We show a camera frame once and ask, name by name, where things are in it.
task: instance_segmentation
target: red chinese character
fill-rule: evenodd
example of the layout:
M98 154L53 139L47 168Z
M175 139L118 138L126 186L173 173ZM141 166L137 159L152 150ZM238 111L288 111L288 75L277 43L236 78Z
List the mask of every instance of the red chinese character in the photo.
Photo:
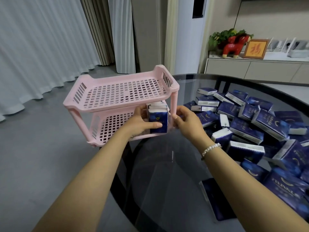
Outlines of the red chinese character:
M258 44L255 44L253 47L252 47L252 50L250 51L251 54L260 54L261 52L261 48L260 48L260 44L261 43L258 43Z

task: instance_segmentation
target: person's left arm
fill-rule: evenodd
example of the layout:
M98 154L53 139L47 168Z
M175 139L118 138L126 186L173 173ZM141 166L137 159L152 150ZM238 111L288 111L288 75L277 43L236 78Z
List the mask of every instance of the person's left arm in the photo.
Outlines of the person's left arm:
M127 142L146 129L162 126L158 122L143 121L145 108L139 106L135 109L134 115L67 185L33 232L96 230Z

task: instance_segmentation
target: forearm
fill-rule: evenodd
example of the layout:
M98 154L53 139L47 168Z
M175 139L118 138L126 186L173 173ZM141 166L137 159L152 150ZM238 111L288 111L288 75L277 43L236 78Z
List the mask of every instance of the forearm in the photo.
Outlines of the forearm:
M33 231L95 231L122 152L129 140L114 133L64 189Z
M214 144L207 135L192 142L202 153ZM222 149L205 156L211 174L246 231L306 231L309 225Z

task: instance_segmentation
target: gray floor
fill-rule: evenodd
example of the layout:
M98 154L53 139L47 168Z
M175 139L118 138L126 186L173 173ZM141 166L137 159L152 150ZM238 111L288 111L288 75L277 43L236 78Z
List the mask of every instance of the gray floor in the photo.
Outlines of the gray floor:
M115 65L97 66L88 74L118 75ZM31 231L98 151L86 143L62 105L73 84L66 82L43 99L25 103L25 110L0 123L0 231ZM136 231L111 194L98 231Z

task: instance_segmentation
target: green plant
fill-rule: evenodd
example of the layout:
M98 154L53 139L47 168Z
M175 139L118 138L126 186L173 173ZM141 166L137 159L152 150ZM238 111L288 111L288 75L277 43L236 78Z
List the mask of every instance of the green plant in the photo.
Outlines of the green plant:
M231 28L230 30L224 30L222 32L214 32L212 35L209 36L208 44L210 47L216 47L223 41L227 41L227 39L231 36L238 36L241 34L245 34L245 30L240 30L237 32L236 29Z

